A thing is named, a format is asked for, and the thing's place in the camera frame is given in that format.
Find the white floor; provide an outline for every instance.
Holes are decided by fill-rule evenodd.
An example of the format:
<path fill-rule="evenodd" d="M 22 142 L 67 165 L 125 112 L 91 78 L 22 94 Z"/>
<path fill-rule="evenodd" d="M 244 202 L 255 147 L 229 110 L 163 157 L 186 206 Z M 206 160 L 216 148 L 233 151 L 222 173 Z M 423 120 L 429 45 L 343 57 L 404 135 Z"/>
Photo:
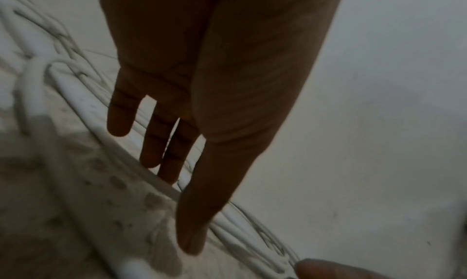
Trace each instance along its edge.
<path fill-rule="evenodd" d="M 35 1 L 84 49 L 115 57 L 97 0 Z M 449 278 L 466 213 L 465 11 L 465 0 L 343 0 L 235 200 L 301 256 Z M 116 74 L 114 59 L 98 62 Z"/>

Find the finger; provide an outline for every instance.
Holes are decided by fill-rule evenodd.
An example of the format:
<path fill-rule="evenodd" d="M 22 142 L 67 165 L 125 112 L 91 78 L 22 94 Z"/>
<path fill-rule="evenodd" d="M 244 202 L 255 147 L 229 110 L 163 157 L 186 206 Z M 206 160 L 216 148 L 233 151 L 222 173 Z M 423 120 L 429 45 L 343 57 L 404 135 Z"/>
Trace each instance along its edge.
<path fill-rule="evenodd" d="M 304 260 L 295 265 L 299 279 L 389 279 L 373 272 L 320 260 Z"/>
<path fill-rule="evenodd" d="M 176 182 L 191 147 L 199 137 L 199 130 L 180 121 L 162 158 L 158 176 L 169 184 Z"/>
<path fill-rule="evenodd" d="M 259 154 L 232 154 L 206 143 L 177 207 L 177 240 L 183 251 L 191 255 L 202 251 L 208 224 L 229 201 Z"/>
<path fill-rule="evenodd" d="M 110 134 L 123 137 L 130 132 L 144 96 L 123 77 L 121 71 L 118 73 L 107 112 L 107 130 Z"/>
<path fill-rule="evenodd" d="M 140 163 L 144 167 L 153 168 L 161 163 L 162 155 L 177 119 L 177 116 L 166 111 L 160 103 L 156 104 L 147 125 L 140 155 Z"/>

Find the concrete floor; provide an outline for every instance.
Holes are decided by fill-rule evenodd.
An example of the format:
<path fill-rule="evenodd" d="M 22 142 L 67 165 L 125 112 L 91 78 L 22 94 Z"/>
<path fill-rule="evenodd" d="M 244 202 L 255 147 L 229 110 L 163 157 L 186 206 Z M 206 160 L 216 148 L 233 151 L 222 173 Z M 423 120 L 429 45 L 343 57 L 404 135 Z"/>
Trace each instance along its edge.
<path fill-rule="evenodd" d="M 35 1 L 84 49 L 115 56 L 97 0 Z M 465 0 L 343 0 L 299 101 L 234 199 L 301 256 L 448 278 L 466 213 L 465 11 Z"/>

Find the hand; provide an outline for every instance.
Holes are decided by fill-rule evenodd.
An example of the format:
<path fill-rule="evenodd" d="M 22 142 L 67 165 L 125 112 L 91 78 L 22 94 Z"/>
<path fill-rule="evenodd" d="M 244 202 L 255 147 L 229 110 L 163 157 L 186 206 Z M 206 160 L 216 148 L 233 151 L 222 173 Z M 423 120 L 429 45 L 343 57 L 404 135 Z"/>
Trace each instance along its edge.
<path fill-rule="evenodd" d="M 376 273 L 318 260 L 304 260 L 295 266 L 299 279 L 389 279 Z"/>
<path fill-rule="evenodd" d="M 142 98 L 154 98 L 140 162 L 160 164 L 170 184 L 199 134 L 206 138 L 176 214 L 180 247 L 197 254 L 295 103 L 339 0 L 100 2 L 121 65 L 109 132 L 126 135 Z"/>

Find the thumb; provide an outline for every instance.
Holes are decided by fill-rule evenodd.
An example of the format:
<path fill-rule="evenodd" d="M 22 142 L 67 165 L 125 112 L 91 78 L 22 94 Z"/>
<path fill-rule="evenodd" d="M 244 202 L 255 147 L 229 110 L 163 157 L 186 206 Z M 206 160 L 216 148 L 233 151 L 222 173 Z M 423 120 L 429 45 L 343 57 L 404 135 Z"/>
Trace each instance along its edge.
<path fill-rule="evenodd" d="M 295 273 L 299 279 L 390 279 L 364 269 L 320 260 L 298 262 Z"/>
<path fill-rule="evenodd" d="M 260 154 L 248 149 L 242 153 L 226 150 L 206 142 L 191 181 L 180 196 L 176 213 L 177 241 L 188 254 L 197 255 L 202 251 L 210 221 L 227 204 Z"/>

